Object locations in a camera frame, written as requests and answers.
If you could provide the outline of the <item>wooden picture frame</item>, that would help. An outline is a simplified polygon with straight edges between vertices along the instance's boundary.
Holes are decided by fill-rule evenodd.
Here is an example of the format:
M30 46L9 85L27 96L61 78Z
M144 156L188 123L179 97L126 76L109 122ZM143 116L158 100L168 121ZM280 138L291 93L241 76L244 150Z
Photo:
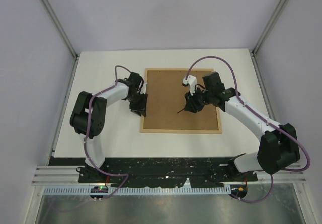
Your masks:
M222 134L220 110L207 105L201 112L178 111L184 108L182 86L187 68L147 68L146 117L141 118L141 133Z

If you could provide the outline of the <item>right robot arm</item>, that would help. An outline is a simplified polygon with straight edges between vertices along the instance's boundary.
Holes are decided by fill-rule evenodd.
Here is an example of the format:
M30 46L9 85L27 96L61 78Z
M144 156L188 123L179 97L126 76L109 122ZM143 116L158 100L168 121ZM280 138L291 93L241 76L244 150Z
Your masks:
M236 118L259 140L259 149L251 154L240 154L228 161L228 176L238 181L248 171L262 170L270 175L285 169L300 159L296 130L291 124L281 125L248 104L235 88L226 88L217 72L202 77L200 85L195 76L182 80L188 87L184 95L184 111L197 113L204 106L213 105Z

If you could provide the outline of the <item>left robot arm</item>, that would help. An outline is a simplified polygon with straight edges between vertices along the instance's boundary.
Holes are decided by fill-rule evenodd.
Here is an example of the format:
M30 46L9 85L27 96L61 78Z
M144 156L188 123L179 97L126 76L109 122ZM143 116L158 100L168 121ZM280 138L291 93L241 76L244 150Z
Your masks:
M85 163L92 168L90 177L95 182L105 181L108 175L107 169L103 167L105 156L100 138L107 108L124 100L129 102L132 113L145 117L148 99L145 85L141 75L131 72L129 77L117 79L111 86L95 94L86 91L79 93L69 122L75 132L83 137Z

